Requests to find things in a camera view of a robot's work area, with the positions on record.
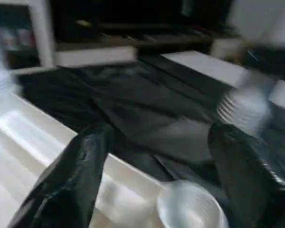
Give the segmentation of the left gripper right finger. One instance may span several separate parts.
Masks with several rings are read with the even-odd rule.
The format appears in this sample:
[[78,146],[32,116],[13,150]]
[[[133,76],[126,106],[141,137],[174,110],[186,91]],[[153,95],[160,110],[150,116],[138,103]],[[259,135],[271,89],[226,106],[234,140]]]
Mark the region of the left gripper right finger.
[[245,228],[285,228],[285,147],[215,123],[208,146],[221,184]]

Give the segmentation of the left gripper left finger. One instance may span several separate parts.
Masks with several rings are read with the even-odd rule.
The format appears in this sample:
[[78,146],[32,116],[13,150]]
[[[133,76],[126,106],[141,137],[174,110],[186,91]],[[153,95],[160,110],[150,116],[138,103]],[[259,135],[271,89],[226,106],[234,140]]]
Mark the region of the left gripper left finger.
[[78,133],[40,175],[9,227],[89,227],[113,141],[108,124]]

